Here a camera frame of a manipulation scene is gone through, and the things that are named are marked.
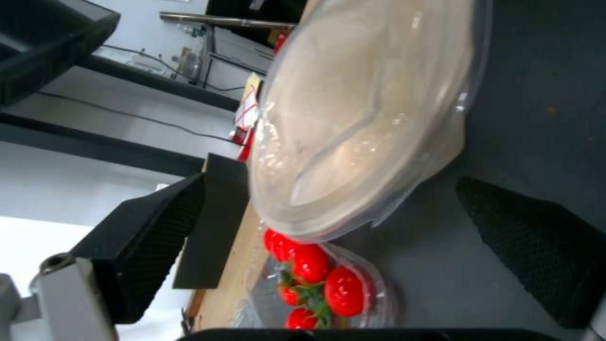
clear plastic bowl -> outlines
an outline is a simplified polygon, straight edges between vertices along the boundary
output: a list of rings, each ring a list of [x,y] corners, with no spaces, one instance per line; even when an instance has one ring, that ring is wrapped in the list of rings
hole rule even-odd
[[[286,305],[278,296],[278,273],[284,265],[277,263],[263,248],[260,228],[257,236],[259,247],[247,274],[246,287],[250,306],[256,314],[255,320],[262,328],[284,328],[292,306]],[[396,300],[383,281],[378,270],[362,257],[329,243],[319,246],[330,256],[335,266],[346,266],[360,279],[364,290],[364,307],[360,315],[345,319],[335,317],[332,328],[388,328],[394,326]]]
[[[464,145],[490,0],[322,1],[261,93],[250,194],[302,242],[382,222]]]

